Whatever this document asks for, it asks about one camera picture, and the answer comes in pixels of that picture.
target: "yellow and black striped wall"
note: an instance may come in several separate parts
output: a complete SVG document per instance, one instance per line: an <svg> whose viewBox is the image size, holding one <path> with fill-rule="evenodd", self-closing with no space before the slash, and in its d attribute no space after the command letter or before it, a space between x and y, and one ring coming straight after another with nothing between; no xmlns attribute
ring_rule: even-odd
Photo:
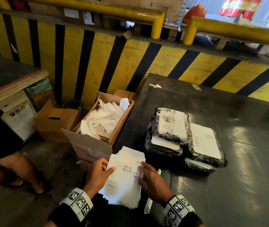
<svg viewBox="0 0 269 227"><path fill-rule="evenodd" d="M49 71L58 102L141 90L148 73L269 102L269 65L0 13L0 56Z"/></svg>

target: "black work surface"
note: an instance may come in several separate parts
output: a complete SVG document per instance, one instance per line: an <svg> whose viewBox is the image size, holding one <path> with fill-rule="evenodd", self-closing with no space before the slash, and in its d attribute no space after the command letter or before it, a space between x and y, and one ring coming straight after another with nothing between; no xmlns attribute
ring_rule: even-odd
<svg viewBox="0 0 269 227"><path fill-rule="evenodd" d="M194 123L215 129L227 167L204 175L183 168L177 160L166 163L154 154L145 153L146 162L162 169L171 190L190 202L206 226L269 226L269 103L208 87L201 89L149 74L114 153L122 146L145 152L147 125L156 107L189 113ZM133 215L143 212L145 204L142 192L139 211L133 210ZM153 203L150 214L159 216L162 210Z"/></svg>
<svg viewBox="0 0 269 227"><path fill-rule="evenodd" d="M0 87L39 70L41 69L0 57Z"/></svg>

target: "concrete floor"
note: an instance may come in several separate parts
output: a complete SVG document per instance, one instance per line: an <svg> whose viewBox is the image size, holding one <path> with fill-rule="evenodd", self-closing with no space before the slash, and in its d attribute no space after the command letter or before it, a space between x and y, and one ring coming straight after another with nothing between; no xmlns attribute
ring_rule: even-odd
<svg viewBox="0 0 269 227"><path fill-rule="evenodd" d="M84 172L70 144L46 143L34 136L22 152L51 181L52 189L36 195L29 185L16 189L0 186L0 227L39 227L49 213L75 188L81 188Z"/></svg>

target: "person's leg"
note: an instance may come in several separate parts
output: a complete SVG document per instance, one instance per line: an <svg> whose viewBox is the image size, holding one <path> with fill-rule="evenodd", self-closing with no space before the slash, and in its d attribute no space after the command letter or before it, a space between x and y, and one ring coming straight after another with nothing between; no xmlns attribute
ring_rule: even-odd
<svg viewBox="0 0 269 227"><path fill-rule="evenodd" d="M20 178L31 183L38 194L43 193L44 184L39 179L38 171L35 169L33 163L20 152L15 152L0 159L0 165L14 171Z"/></svg>
<svg viewBox="0 0 269 227"><path fill-rule="evenodd" d="M0 166L0 185L20 186L22 184L23 180L19 178L14 172Z"/></svg>

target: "yellow guard rail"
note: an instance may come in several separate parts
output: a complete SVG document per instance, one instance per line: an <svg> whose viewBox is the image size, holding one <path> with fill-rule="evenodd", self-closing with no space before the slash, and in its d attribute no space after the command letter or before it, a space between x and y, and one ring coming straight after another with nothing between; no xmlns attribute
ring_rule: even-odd
<svg viewBox="0 0 269 227"><path fill-rule="evenodd" d="M238 25L201 17L191 17L185 32L183 44L192 45L197 32L269 44L269 29L267 28Z"/></svg>
<svg viewBox="0 0 269 227"><path fill-rule="evenodd" d="M65 8L89 11L115 17L129 18L139 21L152 22L151 37L159 39L164 23L165 13L162 11L131 8L122 5L110 5L95 0L24 0L47 5L56 5ZM8 0L0 0L1 6L10 10Z"/></svg>

